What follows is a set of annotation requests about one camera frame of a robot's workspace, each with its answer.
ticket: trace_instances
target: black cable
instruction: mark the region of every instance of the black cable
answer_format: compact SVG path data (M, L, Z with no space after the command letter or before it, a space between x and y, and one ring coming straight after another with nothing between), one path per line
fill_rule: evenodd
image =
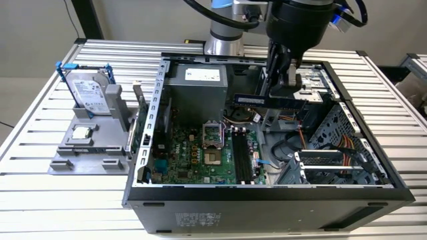
M196 10L203 16L205 16L208 19L211 19L212 21L227 25L228 27L232 27L235 29L241 29L241 30L249 30L249 29L255 29L260 22L240 22L240 21L235 21L219 14L216 14L215 12L212 12L209 9L207 9L204 6L201 6L196 0L183 0L188 6Z
M269 167L272 167L273 169L281 170L280 167L276 167L273 164L268 164Z
M332 143L327 143L327 144L319 146L316 149L320 150L320 149L324 149L325 147L328 147L328 149L340 151L343 154L347 154L352 159L359 160L359 158L356 156L357 151L355 149L335 146Z
M299 135L299 132L297 131L292 131L289 132L285 136L284 136L284 139L277 141L272 146L271 146L271 149L269 149L269 154L271 156L280 162L288 162L291 160L291 158L283 158L283 157L279 157L275 153L275 150L279 146L284 145L285 147L288 147L293 152L297 152L299 150L301 150L300 147L296 147L293 145L289 144L288 142L288 139L291 139L293 136L297 136Z
M283 147L280 147L280 151L281 151L281 153L283 153L283 155L287 155L287 153L285 153L285 151L283 151Z
M75 33L77 34L77 38L80 38L80 34L79 34L79 31L77 31L77 28L76 28L76 25L75 25L72 16L71 16L71 14L69 14L67 1L65 1L65 0L63 0L63 1L64 1L64 4L65 4L65 9L67 9L67 13L68 13L68 17L69 17L71 24L72 24L72 26L73 26Z
M336 14L352 25L356 27L363 27L368 23L368 11L367 11L367 6L363 2L363 0L355 0L355 3L357 4L359 10L360 10L360 16L361 16L361 21L353 18L347 12L344 12L341 9L336 9Z
M335 3L341 5L344 8L347 8L349 10L349 12L352 14L355 14L355 11L353 11L352 7L347 3L347 0L335 0Z
M8 126L9 128L14 128L14 126L12 126L10 124L4 123L2 121L0 121L0 124L2 124L4 126Z

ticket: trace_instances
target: white sticker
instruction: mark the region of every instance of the white sticker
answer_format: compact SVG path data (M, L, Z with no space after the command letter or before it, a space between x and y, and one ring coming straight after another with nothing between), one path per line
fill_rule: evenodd
M93 114L109 114L111 112L100 84L93 80L79 79L75 79L72 84L84 108Z
M312 81L309 81L309 79L305 79L305 78L301 79L301 84L303 85L307 85L307 84L311 84L311 83L312 83Z
M221 220L220 212L177 212L175 213L179 227L217 227Z
M259 122L260 121L260 119L261 119L261 115L259 115L257 113L256 113L256 115L255 115L255 117L253 117L253 122Z
M79 153L88 153L89 150L88 149L83 149L83 148L76 148L73 149L75 152L79 152Z
M264 104L264 99L239 97L237 102L249 104Z
M220 70L219 69L188 68L185 70L185 80L219 82L221 80L220 79Z

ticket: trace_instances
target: gray parts holder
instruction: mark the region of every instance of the gray parts holder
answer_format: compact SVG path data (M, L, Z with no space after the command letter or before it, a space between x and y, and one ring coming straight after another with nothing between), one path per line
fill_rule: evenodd
M120 97L121 86L109 84L105 101L111 115L91 115L75 107L75 117L51 162L51 175L127 175L125 153L131 122L136 108L129 109Z

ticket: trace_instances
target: hard drive label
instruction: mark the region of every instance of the hard drive label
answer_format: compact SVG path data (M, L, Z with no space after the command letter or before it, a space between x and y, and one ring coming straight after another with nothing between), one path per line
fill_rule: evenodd
M109 114L111 112L100 84L93 80L80 79L73 80L72 84L84 108L93 114Z

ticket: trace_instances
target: ram slot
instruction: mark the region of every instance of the ram slot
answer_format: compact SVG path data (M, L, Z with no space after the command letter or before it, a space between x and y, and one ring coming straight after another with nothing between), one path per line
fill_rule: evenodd
M244 182L245 184L251 184L252 166L247 137L243 133L233 132L231 141L236 183L241 184Z

